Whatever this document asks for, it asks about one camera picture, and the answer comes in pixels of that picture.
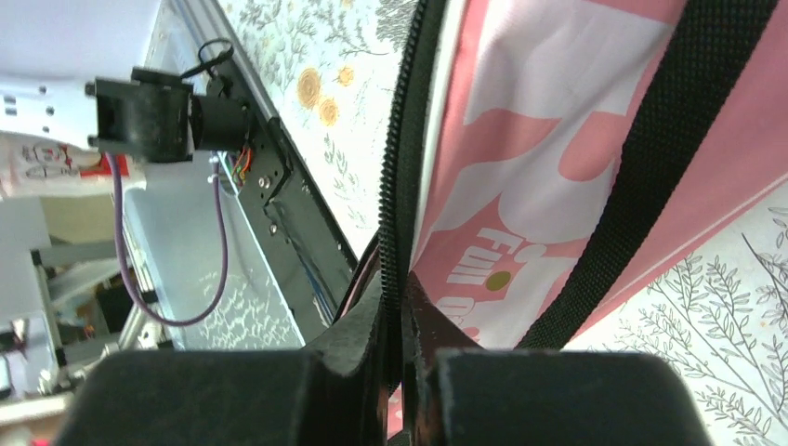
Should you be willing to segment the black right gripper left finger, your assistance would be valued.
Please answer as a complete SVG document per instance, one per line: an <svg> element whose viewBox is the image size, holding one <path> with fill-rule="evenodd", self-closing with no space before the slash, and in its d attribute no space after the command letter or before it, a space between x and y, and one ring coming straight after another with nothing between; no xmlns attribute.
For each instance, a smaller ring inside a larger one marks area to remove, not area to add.
<svg viewBox="0 0 788 446"><path fill-rule="evenodd" d="M300 349L139 350L80 387L58 445L382 445L386 325L377 276Z"/></svg>

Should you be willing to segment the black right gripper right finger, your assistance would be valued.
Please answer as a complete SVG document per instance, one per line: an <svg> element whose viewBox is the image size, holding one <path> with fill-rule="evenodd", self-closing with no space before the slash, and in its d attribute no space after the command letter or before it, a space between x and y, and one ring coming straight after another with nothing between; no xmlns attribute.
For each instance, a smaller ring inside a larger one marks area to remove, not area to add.
<svg viewBox="0 0 788 446"><path fill-rule="evenodd" d="M407 445L707 445L682 380L641 353L488 350L403 291Z"/></svg>

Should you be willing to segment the pink sport racket bag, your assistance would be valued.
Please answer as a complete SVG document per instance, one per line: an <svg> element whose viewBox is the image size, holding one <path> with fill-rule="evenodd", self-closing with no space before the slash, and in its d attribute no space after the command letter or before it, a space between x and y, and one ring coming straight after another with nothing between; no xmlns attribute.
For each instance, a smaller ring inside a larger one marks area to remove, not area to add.
<svg viewBox="0 0 788 446"><path fill-rule="evenodd" d="M686 1L452 1L438 27L406 263L512 348L598 225ZM656 354L719 445L787 441L787 5L646 241L572 341Z"/></svg>

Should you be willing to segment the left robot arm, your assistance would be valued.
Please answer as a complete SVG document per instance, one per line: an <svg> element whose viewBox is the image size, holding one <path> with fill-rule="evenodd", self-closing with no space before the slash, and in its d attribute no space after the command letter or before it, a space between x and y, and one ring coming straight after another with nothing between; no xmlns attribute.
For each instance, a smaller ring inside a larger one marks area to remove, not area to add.
<svg viewBox="0 0 788 446"><path fill-rule="evenodd" d="M1 129L154 164L194 151L240 151L251 115L237 100L195 93L176 74L136 68L128 81L1 76Z"/></svg>

